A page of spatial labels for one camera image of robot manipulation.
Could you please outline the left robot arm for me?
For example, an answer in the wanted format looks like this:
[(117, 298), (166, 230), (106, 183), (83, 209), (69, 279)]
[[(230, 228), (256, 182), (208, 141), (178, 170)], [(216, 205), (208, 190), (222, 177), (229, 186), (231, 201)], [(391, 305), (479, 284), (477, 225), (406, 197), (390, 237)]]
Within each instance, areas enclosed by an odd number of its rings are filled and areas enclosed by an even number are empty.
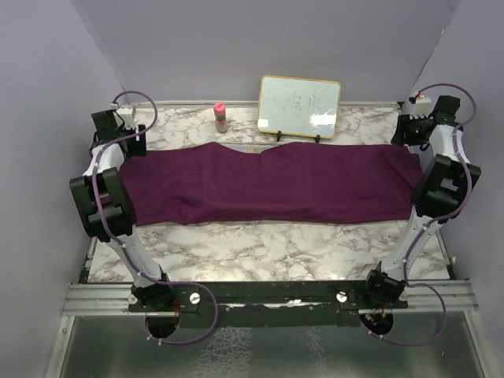
[(120, 167), (146, 156), (146, 126), (128, 126), (115, 110), (93, 113), (94, 139), (87, 170), (69, 181), (80, 220), (90, 237), (114, 250), (132, 275), (131, 310), (168, 312), (177, 298), (162, 267), (146, 252), (135, 229), (137, 216)]

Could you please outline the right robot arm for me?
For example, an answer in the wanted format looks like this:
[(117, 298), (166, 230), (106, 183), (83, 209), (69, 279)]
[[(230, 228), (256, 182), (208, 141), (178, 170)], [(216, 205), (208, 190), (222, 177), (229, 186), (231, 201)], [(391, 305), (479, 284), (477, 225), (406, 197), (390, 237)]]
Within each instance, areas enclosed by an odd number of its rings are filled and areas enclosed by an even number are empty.
[(410, 113), (398, 117), (391, 142), (432, 148), (434, 154), (413, 191), (412, 211), (403, 237), (371, 270), (361, 289), (372, 308), (393, 304), (403, 293), (410, 268), (427, 242), (465, 207), (481, 169), (469, 162), (462, 146), (463, 127), (456, 121), (461, 100), (441, 95), (436, 103), (423, 94), (409, 98)]

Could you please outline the purple cloth wrap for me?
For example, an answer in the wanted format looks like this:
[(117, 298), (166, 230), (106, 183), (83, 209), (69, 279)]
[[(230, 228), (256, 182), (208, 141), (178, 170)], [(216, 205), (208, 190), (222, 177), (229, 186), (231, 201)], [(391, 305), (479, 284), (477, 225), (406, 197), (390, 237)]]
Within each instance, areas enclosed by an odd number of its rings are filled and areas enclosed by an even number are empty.
[(405, 220), (422, 174), (405, 147), (314, 143), (258, 154), (207, 143), (150, 151), (120, 168), (141, 225)]

